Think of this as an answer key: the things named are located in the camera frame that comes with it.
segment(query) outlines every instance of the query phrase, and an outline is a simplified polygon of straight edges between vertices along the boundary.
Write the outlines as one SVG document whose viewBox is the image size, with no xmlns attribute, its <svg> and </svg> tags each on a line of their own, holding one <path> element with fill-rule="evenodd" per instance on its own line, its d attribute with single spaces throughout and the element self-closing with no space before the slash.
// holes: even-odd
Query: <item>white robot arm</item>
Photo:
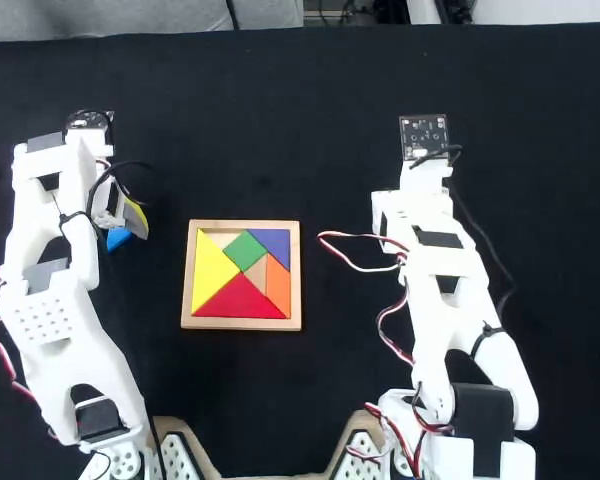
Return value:
<svg viewBox="0 0 600 480">
<path fill-rule="evenodd" d="M 450 154 L 460 147 L 449 144 L 444 115 L 402 117 L 400 126 L 400 187 L 373 192 L 372 207 L 373 233 L 385 253 L 398 256 L 405 296 L 379 315 L 378 330 L 412 366 L 416 391 L 389 390 L 377 407 L 368 405 L 394 449 L 393 467 L 388 455 L 382 460 L 384 478 L 393 468 L 403 476 L 440 480 L 533 479 L 535 452 L 513 432 L 535 426 L 538 401 L 494 308 L 475 243 L 453 218 L 443 186 L 453 172 Z M 407 303 L 412 355 L 381 328 L 386 314 Z M 493 385 L 451 383 L 445 365 L 451 349 L 469 355 Z"/>
<path fill-rule="evenodd" d="M 126 480 L 138 474 L 140 454 L 145 465 L 153 455 L 144 399 L 88 294 L 99 284 L 94 225 L 129 226 L 129 202 L 113 176 L 91 192 L 113 155 L 106 120 L 93 124 L 94 115 L 87 112 L 70 125 L 76 128 L 15 147 L 14 217 L 0 267 L 0 318 L 52 434 L 85 453 L 126 458 L 124 469 L 112 470 Z M 47 244 L 61 236 L 70 246 L 70 260 L 40 263 Z M 101 395 L 74 404 L 71 390 L 82 384 Z"/>
</svg>

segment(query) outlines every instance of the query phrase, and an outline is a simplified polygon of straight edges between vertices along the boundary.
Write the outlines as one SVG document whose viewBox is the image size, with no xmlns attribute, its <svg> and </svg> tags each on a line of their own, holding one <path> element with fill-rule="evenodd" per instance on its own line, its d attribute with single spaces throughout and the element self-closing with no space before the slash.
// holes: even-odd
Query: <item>blue triangle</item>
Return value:
<svg viewBox="0 0 600 480">
<path fill-rule="evenodd" d="M 255 237 L 284 268 L 290 270 L 291 233 L 281 228 L 250 228 Z"/>
<path fill-rule="evenodd" d="M 112 252 L 131 238 L 131 232 L 126 228 L 112 228 L 107 235 L 107 251 Z"/>
</svg>

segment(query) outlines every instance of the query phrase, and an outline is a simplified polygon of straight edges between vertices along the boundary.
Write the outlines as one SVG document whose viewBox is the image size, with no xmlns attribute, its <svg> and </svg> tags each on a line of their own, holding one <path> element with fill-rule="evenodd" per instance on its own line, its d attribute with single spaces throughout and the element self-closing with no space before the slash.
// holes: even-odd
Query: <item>orange piece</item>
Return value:
<svg viewBox="0 0 600 480">
<path fill-rule="evenodd" d="M 270 253 L 267 253 L 266 295 L 285 318 L 291 317 L 291 274 Z"/>
</svg>

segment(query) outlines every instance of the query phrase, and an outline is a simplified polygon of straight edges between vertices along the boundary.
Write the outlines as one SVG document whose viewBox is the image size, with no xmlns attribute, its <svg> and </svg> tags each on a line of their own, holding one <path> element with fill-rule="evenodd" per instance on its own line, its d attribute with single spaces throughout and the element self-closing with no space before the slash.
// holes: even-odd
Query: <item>yellow triangle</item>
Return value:
<svg viewBox="0 0 600 480">
<path fill-rule="evenodd" d="M 239 272 L 236 264 L 199 228 L 196 235 L 191 314 L 193 315 Z"/>
</svg>

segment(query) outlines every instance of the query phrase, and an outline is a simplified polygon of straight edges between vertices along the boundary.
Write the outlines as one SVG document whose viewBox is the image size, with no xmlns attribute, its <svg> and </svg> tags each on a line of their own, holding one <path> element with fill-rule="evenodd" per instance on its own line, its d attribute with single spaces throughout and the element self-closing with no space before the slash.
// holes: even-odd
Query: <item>white base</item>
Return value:
<svg viewBox="0 0 600 480">
<path fill-rule="evenodd" d="M 365 455 L 377 455 L 378 447 L 373 443 L 371 435 L 365 431 L 355 432 L 348 443 Z M 371 461 L 364 461 L 342 450 L 342 457 L 338 462 L 331 480 L 381 480 L 380 467 Z"/>
<path fill-rule="evenodd" d="M 78 480 L 109 480 L 110 478 L 129 480 L 129 477 L 125 475 L 127 468 L 131 466 L 131 464 L 127 465 L 127 459 L 124 456 L 110 458 L 111 464 L 109 465 L 109 461 L 103 455 L 94 455 Z M 145 454 L 145 462 L 147 458 L 151 458 L 150 454 Z M 167 480 L 201 480 L 194 460 L 191 458 L 189 450 L 180 435 L 169 433 L 164 437 L 162 441 L 162 458 L 167 471 Z M 144 474 L 136 475 L 133 478 L 162 480 L 158 455 L 153 455 L 150 464 L 145 463 Z"/>
</svg>

